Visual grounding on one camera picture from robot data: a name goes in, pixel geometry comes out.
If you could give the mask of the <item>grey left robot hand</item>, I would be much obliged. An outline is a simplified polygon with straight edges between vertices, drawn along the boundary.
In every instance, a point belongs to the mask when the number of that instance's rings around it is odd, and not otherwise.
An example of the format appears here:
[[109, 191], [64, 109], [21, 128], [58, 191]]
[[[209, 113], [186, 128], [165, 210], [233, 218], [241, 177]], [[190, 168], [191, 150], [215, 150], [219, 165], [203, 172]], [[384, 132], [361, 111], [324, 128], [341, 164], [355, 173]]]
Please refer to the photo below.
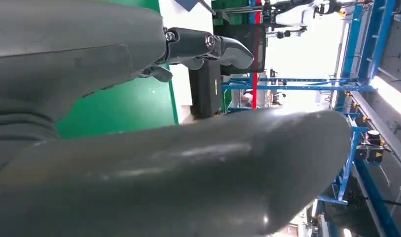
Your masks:
[[240, 69], [239, 41], [165, 28], [154, 10], [0, 0], [0, 237], [264, 237], [320, 195], [351, 128], [331, 110], [248, 110], [187, 125], [61, 140], [76, 100], [163, 64]]

